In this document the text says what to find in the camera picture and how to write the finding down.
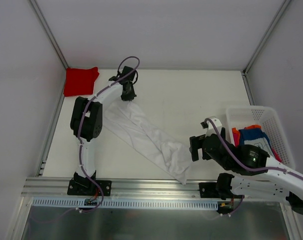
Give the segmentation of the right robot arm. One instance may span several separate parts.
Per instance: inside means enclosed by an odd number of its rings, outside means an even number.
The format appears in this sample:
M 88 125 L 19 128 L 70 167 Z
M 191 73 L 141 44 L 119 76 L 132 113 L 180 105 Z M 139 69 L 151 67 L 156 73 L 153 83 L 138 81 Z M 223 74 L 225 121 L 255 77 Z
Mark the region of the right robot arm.
M 226 141 L 226 131 L 189 139 L 192 161 L 214 160 L 225 171 L 215 183 L 201 183 L 203 198 L 222 200 L 250 196 L 290 206 L 303 215 L 303 174 L 285 166 L 254 145 L 235 146 Z

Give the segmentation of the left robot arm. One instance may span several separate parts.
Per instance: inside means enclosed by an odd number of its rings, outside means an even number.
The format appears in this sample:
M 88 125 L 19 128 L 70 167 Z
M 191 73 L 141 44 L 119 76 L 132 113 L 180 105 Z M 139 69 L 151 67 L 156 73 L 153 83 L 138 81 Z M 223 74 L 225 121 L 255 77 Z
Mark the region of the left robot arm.
M 77 139 L 78 167 L 69 181 L 70 196 L 106 195 L 107 190 L 97 187 L 95 142 L 103 129 L 103 113 L 111 103 L 121 99 L 132 101 L 137 95 L 134 84 L 138 80 L 135 68 L 124 66 L 108 80 L 108 85 L 92 97 L 77 97 L 72 111 L 70 128 Z

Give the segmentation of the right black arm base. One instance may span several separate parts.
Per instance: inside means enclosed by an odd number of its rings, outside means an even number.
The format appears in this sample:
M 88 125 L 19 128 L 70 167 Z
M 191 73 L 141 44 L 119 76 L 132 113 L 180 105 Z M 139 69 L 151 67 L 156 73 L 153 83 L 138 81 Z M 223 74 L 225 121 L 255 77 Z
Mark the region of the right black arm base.
M 200 182 L 198 188 L 202 199 L 227 200 L 242 198 L 242 195 L 233 194 L 229 186 L 219 185 L 217 182 Z

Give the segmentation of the white t-shirt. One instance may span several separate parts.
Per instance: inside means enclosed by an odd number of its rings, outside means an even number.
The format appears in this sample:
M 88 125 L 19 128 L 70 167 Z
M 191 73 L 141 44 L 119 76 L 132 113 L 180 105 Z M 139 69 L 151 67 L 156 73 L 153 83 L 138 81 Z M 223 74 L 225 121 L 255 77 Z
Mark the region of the white t-shirt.
M 103 125 L 182 185 L 187 183 L 192 164 L 189 148 L 153 125 L 136 103 L 112 103 L 104 111 Z

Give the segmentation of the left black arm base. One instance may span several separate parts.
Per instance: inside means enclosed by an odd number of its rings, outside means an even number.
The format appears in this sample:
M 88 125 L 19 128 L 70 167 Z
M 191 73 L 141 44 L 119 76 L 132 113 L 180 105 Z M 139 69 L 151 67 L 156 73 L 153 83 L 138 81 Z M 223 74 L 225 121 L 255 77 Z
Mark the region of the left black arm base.
M 111 195 L 112 181 L 96 180 L 96 184 L 88 178 L 80 178 L 80 180 L 72 178 L 69 181 L 67 195 L 69 196 L 94 196 L 98 194 L 109 197 Z

